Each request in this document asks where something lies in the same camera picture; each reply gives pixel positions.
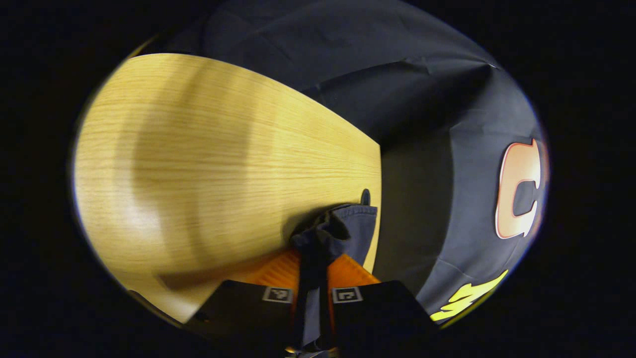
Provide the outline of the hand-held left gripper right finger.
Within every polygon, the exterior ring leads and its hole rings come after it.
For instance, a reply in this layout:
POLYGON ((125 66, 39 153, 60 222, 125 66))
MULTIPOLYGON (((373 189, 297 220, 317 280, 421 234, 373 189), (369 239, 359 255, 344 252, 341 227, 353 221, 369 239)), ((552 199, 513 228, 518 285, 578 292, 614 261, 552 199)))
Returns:
POLYGON ((379 281, 348 255, 327 267, 339 358, 429 358, 436 325, 398 280, 379 281))

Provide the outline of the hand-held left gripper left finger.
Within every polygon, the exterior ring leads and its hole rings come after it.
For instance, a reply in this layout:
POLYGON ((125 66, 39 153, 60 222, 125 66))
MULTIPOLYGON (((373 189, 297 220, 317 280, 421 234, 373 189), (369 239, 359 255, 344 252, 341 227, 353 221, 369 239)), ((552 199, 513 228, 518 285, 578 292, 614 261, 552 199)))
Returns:
POLYGON ((185 329, 209 340, 222 358, 288 358, 301 256, 286 250, 243 280, 227 279, 185 329))

